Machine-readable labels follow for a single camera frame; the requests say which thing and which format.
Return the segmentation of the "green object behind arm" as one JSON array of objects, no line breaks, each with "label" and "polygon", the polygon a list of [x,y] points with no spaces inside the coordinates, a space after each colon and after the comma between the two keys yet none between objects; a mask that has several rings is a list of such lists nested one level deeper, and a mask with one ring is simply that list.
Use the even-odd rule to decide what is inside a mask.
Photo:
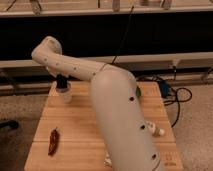
[{"label": "green object behind arm", "polygon": [[139,86],[136,87],[136,96],[137,96],[137,98],[141,97],[141,89]]}]

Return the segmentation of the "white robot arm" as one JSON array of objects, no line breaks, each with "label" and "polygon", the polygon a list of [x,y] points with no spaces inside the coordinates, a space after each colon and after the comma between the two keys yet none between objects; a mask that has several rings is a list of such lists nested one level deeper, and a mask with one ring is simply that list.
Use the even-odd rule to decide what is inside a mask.
[{"label": "white robot arm", "polygon": [[90,83],[92,107],[113,171],[166,171],[142,113],[131,72],[66,56],[52,36],[45,37],[31,56],[54,76],[72,76]]}]

